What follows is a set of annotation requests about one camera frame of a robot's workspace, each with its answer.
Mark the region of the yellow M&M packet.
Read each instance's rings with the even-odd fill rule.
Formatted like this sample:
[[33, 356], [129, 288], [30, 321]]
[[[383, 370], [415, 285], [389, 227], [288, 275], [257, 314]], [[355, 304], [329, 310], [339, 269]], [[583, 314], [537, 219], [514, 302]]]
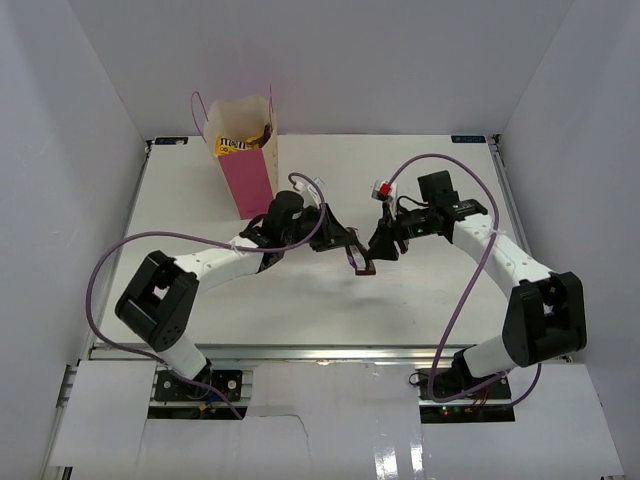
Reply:
[[261, 137], [263, 135], [263, 132], [261, 135], [257, 135], [254, 137], [251, 137], [249, 139], [246, 140], [246, 145], [248, 149], [261, 149]]
[[215, 143], [216, 156], [225, 156], [250, 149], [251, 145], [246, 141], [233, 140], [224, 136], [218, 136]]

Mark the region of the dark blue purple snack bag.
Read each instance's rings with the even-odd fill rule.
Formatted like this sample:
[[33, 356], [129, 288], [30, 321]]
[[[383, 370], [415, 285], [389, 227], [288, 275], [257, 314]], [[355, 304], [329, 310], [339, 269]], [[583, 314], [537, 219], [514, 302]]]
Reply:
[[273, 135], [273, 124], [272, 123], [268, 123], [265, 125], [264, 130], [263, 130], [263, 135], [261, 137], [261, 146], [264, 147], [268, 141], [271, 139], [271, 136]]

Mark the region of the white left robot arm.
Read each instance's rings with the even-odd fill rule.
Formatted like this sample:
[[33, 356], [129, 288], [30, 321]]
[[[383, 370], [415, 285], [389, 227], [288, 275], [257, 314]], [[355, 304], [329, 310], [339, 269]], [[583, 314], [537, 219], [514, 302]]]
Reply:
[[186, 334], [197, 295], [271, 268], [284, 257], [285, 247], [297, 243], [324, 252], [355, 246], [357, 239], [311, 195], [282, 191], [229, 249], [148, 254], [116, 303], [115, 315], [178, 374], [180, 391], [202, 398], [211, 387], [210, 362]]

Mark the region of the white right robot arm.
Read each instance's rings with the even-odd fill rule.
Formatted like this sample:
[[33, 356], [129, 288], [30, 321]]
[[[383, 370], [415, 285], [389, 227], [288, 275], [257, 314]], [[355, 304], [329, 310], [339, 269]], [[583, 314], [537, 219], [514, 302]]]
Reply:
[[448, 369], [422, 378], [428, 398], [472, 399], [499, 374], [585, 348], [584, 291], [574, 273], [553, 271], [500, 233], [480, 202], [460, 199], [449, 172], [422, 176], [418, 183], [423, 205], [413, 210], [401, 206], [395, 184], [375, 184], [372, 196], [382, 203], [382, 217], [368, 259], [396, 261], [410, 240], [442, 236], [471, 257], [507, 299], [500, 334], [456, 352]]

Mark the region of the brown chocolate bar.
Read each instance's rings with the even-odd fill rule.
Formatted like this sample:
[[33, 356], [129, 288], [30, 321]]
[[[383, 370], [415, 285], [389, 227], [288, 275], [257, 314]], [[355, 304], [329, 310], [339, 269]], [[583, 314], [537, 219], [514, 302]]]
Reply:
[[376, 268], [372, 260], [366, 258], [367, 250], [360, 242], [356, 228], [347, 227], [352, 242], [345, 247], [346, 258], [356, 276], [374, 276]]

